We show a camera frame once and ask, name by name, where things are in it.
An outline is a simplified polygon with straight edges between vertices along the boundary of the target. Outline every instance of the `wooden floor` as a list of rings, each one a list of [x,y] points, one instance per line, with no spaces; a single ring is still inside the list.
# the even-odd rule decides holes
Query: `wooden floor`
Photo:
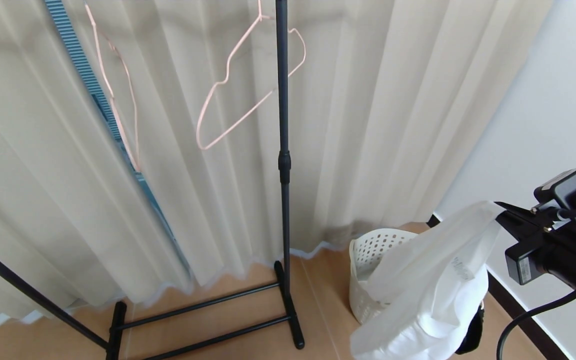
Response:
[[[424,225],[411,224],[405,230],[423,231]],[[306,340],[306,347],[295,349],[287,323],[273,325],[228,341],[192,351],[177,360],[267,360],[318,359],[351,360],[350,334],[359,326],[348,304],[350,261],[347,251],[323,250],[313,259],[292,257],[292,298]],[[128,303],[126,321],[222,296],[275,280],[274,271],[252,266],[246,280],[224,276],[208,290],[191,296],[168,289],[149,308]],[[499,334],[510,317],[491,297],[485,299],[484,335],[480,347],[451,360],[494,360]],[[106,309],[79,308],[75,317],[107,338],[112,306]],[[195,310],[162,321],[125,331],[120,357],[140,360],[208,338],[268,321],[284,314],[279,289],[265,290],[242,298]],[[505,344],[506,359],[543,360],[544,357],[519,329]],[[31,325],[9,321],[0,326],[0,360],[103,360],[105,353],[57,319],[40,319]]]

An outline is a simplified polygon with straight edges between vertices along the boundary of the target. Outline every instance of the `baseboard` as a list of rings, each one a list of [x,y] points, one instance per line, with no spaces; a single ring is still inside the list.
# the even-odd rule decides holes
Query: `baseboard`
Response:
[[[436,214],[432,214],[426,224],[432,228],[441,223]],[[488,292],[494,300],[505,310],[511,318],[516,318],[526,310],[515,299],[510,292],[497,280],[496,277],[488,273]],[[539,349],[547,360],[569,360],[562,349],[555,344],[553,339],[537,324],[532,318],[528,318],[519,324],[519,327],[526,334],[528,339]]]

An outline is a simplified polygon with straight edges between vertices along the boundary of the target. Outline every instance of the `clothes hanger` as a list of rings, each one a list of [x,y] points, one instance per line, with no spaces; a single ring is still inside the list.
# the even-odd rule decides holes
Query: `clothes hanger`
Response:
[[[265,94],[265,96],[263,98],[261,98],[261,100],[258,101],[258,103],[256,103],[250,110],[248,110],[244,116],[242,116],[240,119],[238,119],[235,123],[233,123],[233,125],[231,125],[226,131],[222,132],[221,135],[219,135],[216,139],[214,139],[212,142],[210,142],[208,145],[203,146],[202,142],[201,142],[201,137],[200,137],[200,133],[201,133],[201,127],[202,127],[202,123],[204,121],[204,116],[206,114],[206,109],[208,108],[208,104],[210,103],[210,101],[213,98],[213,95],[215,94],[215,89],[217,89],[217,87],[219,87],[220,85],[224,85],[228,82],[230,75],[231,75],[231,60],[233,59],[233,56],[235,55],[235,53],[237,52],[237,50],[239,50],[239,48],[242,46],[242,43],[250,36],[251,32],[253,31],[253,29],[262,22],[262,20],[264,19],[268,19],[268,20],[272,20],[275,17],[274,16],[268,16],[262,13],[261,11],[261,0],[257,0],[256,2],[257,8],[258,8],[258,15],[256,17],[256,19],[254,19],[254,22],[252,23],[252,25],[250,25],[250,27],[246,30],[246,32],[244,32],[244,34],[242,35],[241,39],[239,39],[237,45],[235,45],[235,47],[233,48],[233,50],[230,52],[230,55],[228,55],[228,59],[226,60],[226,77],[224,78],[224,80],[215,82],[215,84],[212,85],[212,88],[210,89],[210,91],[208,92],[208,96],[206,96],[206,100],[203,103],[203,106],[201,107],[201,112],[199,113],[199,120],[197,120],[197,130],[195,132],[195,136],[196,136],[196,141],[197,141],[197,146],[199,146],[199,149],[201,150],[208,150],[210,148],[212,148],[215,144],[217,144],[219,141],[221,141],[221,139],[223,139],[226,135],[228,135],[228,133],[230,133],[234,128],[236,128],[240,123],[242,123],[242,121],[244,121],[250,114],[252,114],[252,112],[254,112],[264,101],[267,100],[267,98],[270,97],[270,95],[272,95],[272,93],[274,93],[277,90],[277,87],[275,87],[274,89],[270,90],[269,93]],[[304,41],[304,38],[302,37],[302,34],[299,33],[299,31],[295,28],[292,28],[290,30],[288,30],[289,34],[295,33],[297,34],[297,36],[299,37],[299,39],[301,40],[301,44],[303,45],[303,58],[301,59],[301,62],[292,69],[292,71],[290,71],[290,73],[288,74],[288,77],[290,77],[291,75],[293,75],[293,73],[295,73],[295,71],[297,71],[297,69],[299,69],[304,62],[306,61],[306,42]]]
[[[92,25],[92,30],[94,33],[94,47],[96,47],[96,59],[99,62],[99,68],[101,68],[101,75],[103,76],[103,81],[105,82],[105,86],[108,87],[108,92],[110,93],[110,109],[112,109],[112,115],[114,116],[114,120],[117,123],[117,128],[119,129],[119,136],[121,136],[121,142],[123,142],[123,146],[126,149],[126,153],[128,153],[128,159],[130,159],[130,163],[134,170],[137,173],[141,173],[141,164],[140,164],[140,154],[139,154],[139,129],[137,126],[137,101],[135,101],[135,91],[133,89],[133,82],[130,77],[130,72],[128,71],[128,66],[126,66],[126,62],[124,61],[121,53],[115,45],[110,41],[108,36],[102,32],[102,30],[98,30],[97,23],[95,22],[95,18],[92,16],[92,12],[90,11],[90,7],[86,1],[84,1],[84,6],[86,7],[86,12],[88,18],[90,19],[90,25]],[[124,130],[124,125],[119,117],[119,112],[117,111],[117,105],[115,104],[115,93],[113,92],[112,86],[110,86],[110,82],[108,81],[108,77],[106,76],[106,69],[104,68],[104,61],[101,57],[101,50],[99,47],[99,34],[108,41],[108,46],[110,50],[114,52],[119,60],[121,60],[121,64],[123,65],[123,70],[126,73],[126,77],[128,77],[128,86],[130,87],[130,96],[132,97],[132,109],[134,111],[134,146],[135,146],[135,154],[130,148],[130,144],[128,143],[128,137],[126,136],[126,131]]]

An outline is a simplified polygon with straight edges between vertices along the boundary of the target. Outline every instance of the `wall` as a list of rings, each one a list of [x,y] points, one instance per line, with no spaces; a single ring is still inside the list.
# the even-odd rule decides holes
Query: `wall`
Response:
[[[576,0],[553,4],[530,51],[473,153],[442,200],[440,218],[482,199],[535,205],[533,190],[576,167]],[[567,294],[551,275],[526,286],[512,281],[504,251],[515,240],[504,233],[489,259],[490,271],[526,308]],[[576,360],[576,301],[537,317]]]

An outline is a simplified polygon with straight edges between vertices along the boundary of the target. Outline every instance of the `laundry basket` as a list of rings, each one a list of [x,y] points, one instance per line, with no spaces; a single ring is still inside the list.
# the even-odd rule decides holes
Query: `laundry basket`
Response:
[[[363,324],[388,306],[373,300],[364,289],[384,254],[416,237],[416,233],[396,228],[378,228],[350,242],[350,309],[355,319]]]

